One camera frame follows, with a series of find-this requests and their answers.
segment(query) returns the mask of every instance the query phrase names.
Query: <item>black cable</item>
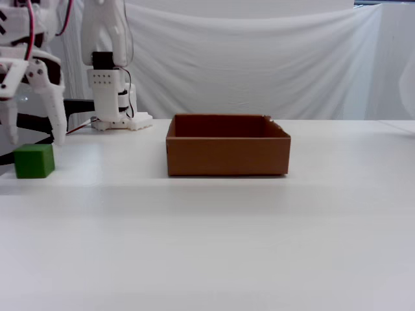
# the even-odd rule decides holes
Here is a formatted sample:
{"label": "black cable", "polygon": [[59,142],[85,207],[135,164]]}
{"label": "black cable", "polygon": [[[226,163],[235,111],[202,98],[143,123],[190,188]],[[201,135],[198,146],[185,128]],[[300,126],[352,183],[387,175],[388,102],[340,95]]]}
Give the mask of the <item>black cable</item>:
{"label": "black cable", "polygon": [[133,109],[133,107],[132,107],[132,103],[131,103],[131,85],[132,85],[132,78],[131,78],[131,74],[130,74],[130,71],[128,71],[127,69],[125,69],[125,68],[122,68],[122,67],[117,67],[117,68],[120,68],[120,69],[122,69],[123,71],[125,71],[126,73],[128,73],[128,77],[130,78],[130,89],[128,90],[128,100],[130,101],[130,108],[131,108],[131,111],[132,111],[132,116],[130,117],[129,115],[128,115],[128,113],[126,113],[127,114],[127,117],[129,118],[129,119],[133,119],[134,118],[134,109]]}
{"label": "black cable", "polygon": [[34,45],[34,16],[31,0],[26,0],[26,7],[29,13],[29,42],[26,48],[25,60],[29,60]]}
{"label": "black cable", "polygon": [[73,4],[73,0],[68,0],[64,25],[62,26],[61,31],[56,34],[57,37],[61,36],[66,30],[67,24],[69,23],[69,17],[71,15],[72,4]]}

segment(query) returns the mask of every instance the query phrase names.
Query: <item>open cardboard box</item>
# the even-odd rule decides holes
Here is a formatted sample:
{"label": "open cardboard box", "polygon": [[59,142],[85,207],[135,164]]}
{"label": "open cardboard box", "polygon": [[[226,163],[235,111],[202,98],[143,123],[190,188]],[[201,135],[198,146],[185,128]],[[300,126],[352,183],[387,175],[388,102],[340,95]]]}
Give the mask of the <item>open cardboard box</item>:
{"label": "open cardboard box", "polygon": [[178,114],[166,145],[170,176],[283,175],[291,137],[264,115]]}

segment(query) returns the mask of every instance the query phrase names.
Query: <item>green cube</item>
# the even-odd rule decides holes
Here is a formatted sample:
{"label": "green cube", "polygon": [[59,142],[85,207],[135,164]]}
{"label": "green cube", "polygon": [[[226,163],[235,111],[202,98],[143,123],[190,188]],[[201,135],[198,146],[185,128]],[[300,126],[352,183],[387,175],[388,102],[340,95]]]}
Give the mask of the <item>green cube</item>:
{"label": "green cube", "polygon": [[13,153],[18,178],[46,178],[54,170],[51,144],[24,144]]}

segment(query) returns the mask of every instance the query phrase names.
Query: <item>cardboard box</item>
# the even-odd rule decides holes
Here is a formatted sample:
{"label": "cardboard box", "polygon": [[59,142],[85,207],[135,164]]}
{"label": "cardboard box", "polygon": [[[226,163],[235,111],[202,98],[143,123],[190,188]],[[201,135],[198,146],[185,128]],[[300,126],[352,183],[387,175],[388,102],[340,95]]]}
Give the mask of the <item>cardboard box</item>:
{"label": "cardboard box", "polygon": [[170,176],[282,175],[291,137],[263,115],[178,114],[166,145]]}

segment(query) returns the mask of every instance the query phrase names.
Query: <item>red wire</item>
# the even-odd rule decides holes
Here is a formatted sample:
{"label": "red wire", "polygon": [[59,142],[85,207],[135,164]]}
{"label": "red wire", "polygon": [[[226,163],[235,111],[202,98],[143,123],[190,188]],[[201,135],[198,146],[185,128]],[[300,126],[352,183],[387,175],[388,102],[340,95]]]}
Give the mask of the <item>red wire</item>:
{"label": "red wire", "polygon": [[26,0],[27,10],[29,11],[29,19],[30,19],[30,41],[27,45],[25,60],[29,60],[30,54],[32,53],[33,45],[34,45],[34,14],[33,14],[33,7],[32,1]]}
{"label": "red wire", "polygon": [[80,130],[81,128],[84,128],[85,126],[90,125],[91,123],[94,123],[95,121],[97,121],[97,120],[92,120],[91,122],[89,122],[89,123],[87,123],[87,124],[84,124],[84,125],[78,126],[77,128],[74,128],[73,130],[70,130],[69,132],[67,132],[67,133],[66,133],[66,135],[68,135],[68,134],[70,134],[70,133],[73,133],[73,132],[75,132],[75,131],[77,131],[77,130]]}
{"label": "red wire", "polygon": [[62,30],[58,34],[56,34],[56,36],[61,36],[65,32],[67,24],[69,24],[69,17],[71,15],[72,5],[73,5],[73,0],[69,0],[69,3],[68,3],[67,8],[66,8],[66,16],[65,16],[64,26],[62,27]]}

